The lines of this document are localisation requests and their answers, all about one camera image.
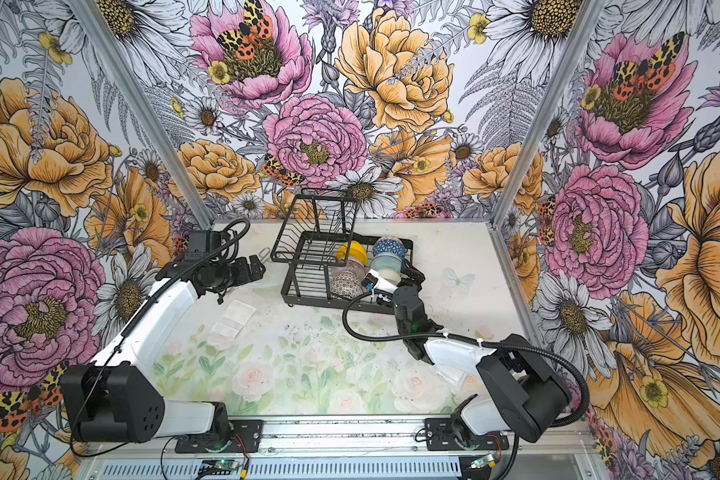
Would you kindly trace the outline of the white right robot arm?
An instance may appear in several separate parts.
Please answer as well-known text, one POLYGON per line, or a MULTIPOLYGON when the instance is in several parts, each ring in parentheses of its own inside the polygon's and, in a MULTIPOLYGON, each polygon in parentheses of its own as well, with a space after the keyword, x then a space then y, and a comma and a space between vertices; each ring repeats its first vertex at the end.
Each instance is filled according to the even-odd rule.
POLYGON ((414 359, 460 385, 467 376, 486 393, 463 400, 451 414, 451 431, 463 448, 483 437, 510 431, 536 442, 550 428, 567 425, 572 392, 548 363, 549 357, 525 337, 512 334, 498 343, 451 335, 426 313, 420 288, 400 281, 391 294, 397 337, 414 359))

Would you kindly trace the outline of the blue triangle patterned bowl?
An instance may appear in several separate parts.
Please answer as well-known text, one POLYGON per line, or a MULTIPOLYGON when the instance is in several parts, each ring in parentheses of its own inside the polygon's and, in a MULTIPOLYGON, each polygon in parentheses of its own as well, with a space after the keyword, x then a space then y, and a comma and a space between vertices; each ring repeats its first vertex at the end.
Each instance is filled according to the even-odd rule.
POLYGON ((401 239, 393 236, 384 236, 380 237, 373 244, 372 254, 374 257, 390 254, 395 255, 399 259, 404 259, 407 255, 407 248, 401 239))

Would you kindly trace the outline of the dotted pattern bowl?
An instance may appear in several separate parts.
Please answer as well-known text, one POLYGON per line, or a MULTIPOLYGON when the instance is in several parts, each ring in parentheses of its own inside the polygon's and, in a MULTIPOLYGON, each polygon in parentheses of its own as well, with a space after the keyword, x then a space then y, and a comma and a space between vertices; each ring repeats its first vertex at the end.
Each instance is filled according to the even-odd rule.
POLYGON ((330 293, 341 299, 352 300, 364 293, 358 278, 350 271, 337 271, 329 275, 330 293))

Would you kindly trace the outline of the pink striped bowl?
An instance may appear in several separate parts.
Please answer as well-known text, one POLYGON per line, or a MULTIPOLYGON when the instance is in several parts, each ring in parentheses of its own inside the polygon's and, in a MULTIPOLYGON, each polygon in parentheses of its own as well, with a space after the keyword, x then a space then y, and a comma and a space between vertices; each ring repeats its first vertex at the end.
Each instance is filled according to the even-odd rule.
POLYGON ((344 266, 335 267, 333 271, 335 274, 349 272, 358 279, 364 278, 367 274, 365 265, 354 257, 350 257, 344 266))

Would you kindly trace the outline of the light green bowl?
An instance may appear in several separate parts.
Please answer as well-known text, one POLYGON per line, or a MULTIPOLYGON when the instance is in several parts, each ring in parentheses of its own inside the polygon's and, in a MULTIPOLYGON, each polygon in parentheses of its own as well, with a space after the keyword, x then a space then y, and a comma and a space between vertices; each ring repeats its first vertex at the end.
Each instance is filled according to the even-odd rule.
POLYGON ((370 268, 377 272, 389 270, 395 273, 400 273, 402 265, 403 260, 398 255, 390 252, 382 252, 374 256, 371 261, 370 268))

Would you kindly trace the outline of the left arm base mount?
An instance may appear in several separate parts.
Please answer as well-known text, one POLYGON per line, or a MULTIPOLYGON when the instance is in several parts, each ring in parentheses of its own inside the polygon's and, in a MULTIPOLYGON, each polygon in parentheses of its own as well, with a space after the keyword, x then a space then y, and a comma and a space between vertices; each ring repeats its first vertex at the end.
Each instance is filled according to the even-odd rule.
POLYGON ((179 454, 257 453, 262 440, 262 420, 230 418, 226 406, 212 402, 214 413, 210 430, 180 436, 175 451, 179 454))

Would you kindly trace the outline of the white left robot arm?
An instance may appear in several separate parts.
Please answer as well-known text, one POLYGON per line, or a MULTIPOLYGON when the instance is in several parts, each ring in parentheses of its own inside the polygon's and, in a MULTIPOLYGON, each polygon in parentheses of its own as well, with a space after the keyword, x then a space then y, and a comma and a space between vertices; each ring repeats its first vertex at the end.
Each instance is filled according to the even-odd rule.
POLYGON ((221 230, 192 232, 187 250, 158 271, 123 329, 92 360, 61 376, 71 441, 123 446, 192 438, 212 447, 229 442, 222 402, 169 400, 149 375, 163 344, 203 295, 222 302, 229 290, 263 278, 259 257, 239 253, 249 229, 248 220, 237 219, 221 230))

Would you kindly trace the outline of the yellow bowl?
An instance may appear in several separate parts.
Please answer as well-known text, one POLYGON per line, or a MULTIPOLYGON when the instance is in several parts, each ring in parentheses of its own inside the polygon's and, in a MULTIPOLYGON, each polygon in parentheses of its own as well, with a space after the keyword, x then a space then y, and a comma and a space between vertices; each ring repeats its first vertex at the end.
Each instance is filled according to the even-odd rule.
POLYGON ((368 253, 366 247, 357 241, 344 242, 338 247, 335 258, 338 260, 353 258, 359 263, 366 265, 368 262, 368 253))

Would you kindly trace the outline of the cream white bowl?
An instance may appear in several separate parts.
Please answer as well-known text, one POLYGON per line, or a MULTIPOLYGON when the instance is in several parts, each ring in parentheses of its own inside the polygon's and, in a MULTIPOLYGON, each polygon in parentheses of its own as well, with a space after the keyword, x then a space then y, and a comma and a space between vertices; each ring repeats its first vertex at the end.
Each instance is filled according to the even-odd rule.
POLYGON ((401 274, 392 269, 369 269, 366 276, 361 281, 361 285, 369 291, 373 291, 377 295, 392 295, 398 288, 402 280, 401 274))

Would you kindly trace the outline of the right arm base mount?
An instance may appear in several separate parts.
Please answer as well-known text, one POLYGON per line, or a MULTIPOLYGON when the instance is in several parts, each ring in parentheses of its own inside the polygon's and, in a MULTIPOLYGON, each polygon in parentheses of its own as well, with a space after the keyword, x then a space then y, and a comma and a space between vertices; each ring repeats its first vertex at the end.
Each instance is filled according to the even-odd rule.
POLYGON ((478 394, 467 397, 448 418, 426 418, 423 429, 415 435, 416 440, 424 442, 428 451, 507 450, 510 445, 506 434, 501 431, 475 434, 461 418, 463 410, 476 399, 478 394))

